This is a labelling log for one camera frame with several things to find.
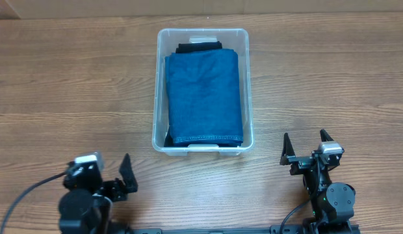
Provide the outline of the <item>black cloth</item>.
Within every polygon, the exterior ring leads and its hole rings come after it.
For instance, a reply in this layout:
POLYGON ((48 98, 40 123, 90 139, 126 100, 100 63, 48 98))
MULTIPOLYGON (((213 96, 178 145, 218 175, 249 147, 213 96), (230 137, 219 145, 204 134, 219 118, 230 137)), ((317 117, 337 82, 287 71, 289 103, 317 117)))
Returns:
POLYGON ((170 129, 167 131, 165 140, 164 140, 164 147, 173 147, 174 141, 170 134, 170 129))
POLYGON ((222 49, 222 43, 217 42, 201 42, 191 44, 179 44, 176 48, 176 53, 193 53, 197 51, 208 51, 214 49, 222 49))

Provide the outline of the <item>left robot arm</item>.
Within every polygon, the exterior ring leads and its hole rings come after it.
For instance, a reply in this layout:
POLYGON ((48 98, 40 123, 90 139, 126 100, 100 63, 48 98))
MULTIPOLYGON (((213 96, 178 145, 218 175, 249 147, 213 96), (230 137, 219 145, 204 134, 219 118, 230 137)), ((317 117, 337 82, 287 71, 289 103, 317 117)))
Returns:
POLYGON ((59 201, 59 229, 62 234, 130 234, 127 224, 112 221, 115 202, 127 200, 138 183, 125 154, 119 167, 121 178, 104 181, 104 162, 99 152, 87 153, 70 162, 63 185, 68 189, 59 201))

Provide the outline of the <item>blue denim cloth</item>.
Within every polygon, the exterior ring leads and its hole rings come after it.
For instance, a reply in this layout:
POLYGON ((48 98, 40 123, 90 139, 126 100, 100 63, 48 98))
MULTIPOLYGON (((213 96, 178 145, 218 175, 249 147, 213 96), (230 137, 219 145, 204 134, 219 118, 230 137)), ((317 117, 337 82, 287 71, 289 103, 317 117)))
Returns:
POLYGON ((169 135, 174 146, 243 142, 238 54, 232 49, 165 58, 169 135))

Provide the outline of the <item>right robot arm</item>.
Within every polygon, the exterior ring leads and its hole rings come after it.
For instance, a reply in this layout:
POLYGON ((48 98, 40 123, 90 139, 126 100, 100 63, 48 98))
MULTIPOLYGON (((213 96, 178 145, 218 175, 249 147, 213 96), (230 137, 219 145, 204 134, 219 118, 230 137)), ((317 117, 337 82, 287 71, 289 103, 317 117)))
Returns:
POLYGON ((272 230, 276 233, 359 233, 359 226, 352 225, 356 201, 355 189, 346 183, 334 183, 329 172, 340 165, 344 148, 326 132, 320 130, 321 143, 310 156, 297 157, 289 135, 284 134, 280 164, 291 167, 290 174, 303 176, 303 184, 309 197, 295 207, 279 226, 272 230), (305 207, 311 205, 313 217, 306 218, 301 224, 287 225, 288 219, 305 207))

